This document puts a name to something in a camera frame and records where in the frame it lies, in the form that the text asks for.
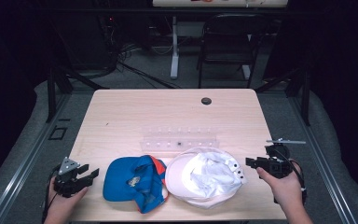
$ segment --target white baseball cap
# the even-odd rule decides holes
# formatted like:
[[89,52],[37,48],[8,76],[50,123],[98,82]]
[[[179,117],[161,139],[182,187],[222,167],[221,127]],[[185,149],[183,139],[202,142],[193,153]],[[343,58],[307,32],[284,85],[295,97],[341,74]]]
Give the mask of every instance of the white baseball cap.
[[234,196],[246,178],[227,152],[193,147],[168,164],[165,182],[174,197],[200,208],[213,208]]

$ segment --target blue cap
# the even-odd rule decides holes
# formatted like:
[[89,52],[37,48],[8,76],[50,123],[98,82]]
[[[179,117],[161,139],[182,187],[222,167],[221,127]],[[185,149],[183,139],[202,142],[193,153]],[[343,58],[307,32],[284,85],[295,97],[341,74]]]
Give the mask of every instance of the blue cap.
[[165,202],[164,162],[145,155],[112,161],[103,183],[103,197],[110,202],[134,200],[141,213],[148,213]]

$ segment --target human hand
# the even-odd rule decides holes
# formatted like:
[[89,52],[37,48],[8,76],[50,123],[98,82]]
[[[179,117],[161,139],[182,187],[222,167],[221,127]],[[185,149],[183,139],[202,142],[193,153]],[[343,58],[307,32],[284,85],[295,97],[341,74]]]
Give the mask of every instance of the human hand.
[[[292,162],[292,164],[300,172],[299,166],[295,162]],[[270,175],[261,167],[257,167],[256,170],[259,176],[271,187],[278,204],[286,206],[289,203],[302,203],[301,185],[295,172],[279,179]]]
[[[298,164],[295,162],[292,162],[292,164],[300,173]],[[272,194],[286,214],[289,223],[312,223],[304,208],[301,184],[294,171],[288,176],[278,179],[261,167],[257,167],[256,170],[259,176],[271,187]]]
[[54,190],[54,180],[55,177],[50,179],[50,185],[48,189],[49,204],[45,204],[45,206],[49,206],[48,216],[46,217],[44,224],[65,223],[74,211],[75,205],[83,198],[83,196],[88,191],[88,188],[85,187],[71,198],[65,198],[61,195],[58,195],[57,192]]

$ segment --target black chair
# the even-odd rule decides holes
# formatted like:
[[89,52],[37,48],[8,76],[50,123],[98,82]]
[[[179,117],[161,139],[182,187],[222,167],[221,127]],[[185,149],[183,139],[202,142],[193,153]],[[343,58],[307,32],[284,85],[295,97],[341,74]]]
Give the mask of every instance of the black chair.
[[219,14],[208,19],[202,29],[197,63],[199,88],[204,63],[249,65],[249,88],[258,49],[268,26],[269,20],[261,15]]

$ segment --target gray carpet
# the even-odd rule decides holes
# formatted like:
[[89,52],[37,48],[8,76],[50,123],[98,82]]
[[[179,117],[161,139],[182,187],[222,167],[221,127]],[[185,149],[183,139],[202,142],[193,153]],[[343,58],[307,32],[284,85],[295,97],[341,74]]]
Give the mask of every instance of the gray carpet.
[[[182,88],[196,88],[198,81],[195,69],[197,53],[191,46],[188,48],[183,46],[180,52],[179,78],[176,80],[170,79],[170,53],[160,55],[153,51],[135,50],[131,54],[127,54],[129,57],[125,63],[149,75],[175,83]],[[262,53],[257,64],[253,88],[262,84],[261,76],[267,59],[268,49],[265,49],[265,54]],[[232,77],[236,76],[238,74],[234,71]],[[114,73],[94,78],[93,81],[111,89],[163,88],[155,82],[153,85],[146,82],[143,78],[123,70],[120,66]],[[40,223],[42,212],[40,205],[43,202],[44,187],[50,169],[69,154],[92,95],[89,87],[76,80],[72,80],[72,82],[75,87],[73,94],[61,95],[58,92],[60,109],[55,120],[50,124],[45,123],[48,117],[47,85],[42,83],[35,89],[38,101],[34,113],[0,170],[0,204],[5,205],[0,206],[0,223]],[[221,83],[214,82],[212,87],[216,87],[217,84]],[[236,85],[240,87],[243,86],[243,83],[229,83],[229,86],[221,86],[221,88],[233,88],[237,87]],[[340,194],[344,197],[344,202],[348,204],[353,215],[353,218],[347,222],[338,212],[334,200],[336,191],[331,190],[326,184],[330,180],[324,179],[324,170],[318,167],[320,158],[315,157],[315,153],[312,151],[314,150],[313,146],[311,144],[290,145],[292,157],[299,161],[304,169],[309,191],[306,208],[314,223],[358,223],[358,186],[351,180],[340,159],[339,144],[334,128],[319,99],[315,95],[311,95],[311,126],[304,127],[302,120],[297,116],[297,100],[286,98],[280,87],[275,88],[274,91],[260,93],[258,97],[273,137],[302,140],[308,143],[310,133],[312,133],[312,137],[317,140],[318,146],[328,161],[329,169],[339,185]],[[62,140],[48,140],[54,132],[54,128],[66,130]],[[26,162],[30,157],[34,158],[31,160],[34,161],[31,164]],[[11,185],[16,183],[12,181],[14,178],[21,179],[21,176],[24,182],[19,185]],[[249,223],[286,222],[257,220]]]

